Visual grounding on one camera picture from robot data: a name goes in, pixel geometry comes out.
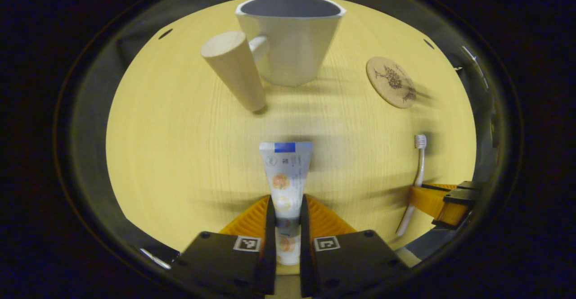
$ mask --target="black background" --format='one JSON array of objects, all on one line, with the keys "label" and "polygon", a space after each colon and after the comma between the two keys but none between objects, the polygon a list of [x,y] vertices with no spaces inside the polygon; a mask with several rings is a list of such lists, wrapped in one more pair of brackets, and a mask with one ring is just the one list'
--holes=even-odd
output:
[{"label": "black background", "polygon": [[[8,297],[161,297],[76,219],[60,190],[51,125],[66,71],[107,22],[138,0],[2,0],[3,279]],[[574,280],[568,134],[574,0],[438,0],[490,42],[510,70],[525,124],[518,186],[492,226],[414,284],[427,297],[568,297]]]}]

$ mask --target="cork coaster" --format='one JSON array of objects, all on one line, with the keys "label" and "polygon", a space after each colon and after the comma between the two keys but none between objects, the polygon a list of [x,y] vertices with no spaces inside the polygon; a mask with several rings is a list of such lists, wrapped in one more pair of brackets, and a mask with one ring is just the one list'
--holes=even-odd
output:
[{"label": "cork coaster", "polygon": [[374,89],[389,104],[402,109],[414,104],[414,83],[397,63],[384,57],[372,57],[366,63],[366,73]]}]

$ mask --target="toothbrush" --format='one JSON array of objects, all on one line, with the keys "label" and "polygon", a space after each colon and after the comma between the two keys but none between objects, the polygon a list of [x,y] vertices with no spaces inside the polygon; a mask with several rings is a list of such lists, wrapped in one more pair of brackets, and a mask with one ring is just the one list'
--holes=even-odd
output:
[{"label": "toothbrush", "polygon": [[[420,187],[422,186],[422,180],[424,179],[424,150],[426,149],[426,135],[415,135],[414,136],[414,148],[418,149],[420,152],[420,156],[418,159],[418,171],[416,172],[416,177],[414,178],[413,186]],[[402,221],[396,230],[396,235],[402,236],[408,227],[408,223],[410,222],[410,218],[412,218],[412,214],[414,213],[414,206],[410,203],[408,207],[406,207],[406,211],[404,212],[404,216],[402,217]]]}]

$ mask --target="toothpaste tube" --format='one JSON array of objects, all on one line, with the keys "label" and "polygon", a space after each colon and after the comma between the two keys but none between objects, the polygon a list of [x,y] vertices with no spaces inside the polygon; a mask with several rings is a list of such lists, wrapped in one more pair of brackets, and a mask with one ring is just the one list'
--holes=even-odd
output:
[{"label": "toothpaste tube", "polygon": [[300,208],[312,143],[261,143],[260,153],[276,212],[278,262],[294,265],[300,261]]}]

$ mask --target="wooden table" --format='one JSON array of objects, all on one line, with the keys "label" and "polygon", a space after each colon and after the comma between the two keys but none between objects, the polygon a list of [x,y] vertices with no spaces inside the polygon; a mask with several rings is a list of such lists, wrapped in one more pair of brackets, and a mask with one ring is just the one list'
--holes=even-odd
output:
[{"label": "wooden table", "polygon": [[[200,56],[210,37],[239,30],[234,10],[243,1],[161,29],[124,74],[106,151],[126,217],[184,250],[200,231],[218,232],[269,194],[262,141],[312,141],[305,193],[357,230],[374,229],[392,249],[431,229],[432,217],[416,210],[405,235],[395,235],[418,163],[414,135],[428,136],[425,181],[470,180],[476,157],[471,106],[442,51],[395,18],[334,0],[348,12],[318,78],[297,88],[263,82],[268,111],[253,114]],[[412,77],[414,106],[398,109],[377,94],[365,69],[374,56],[392,59]]]}]

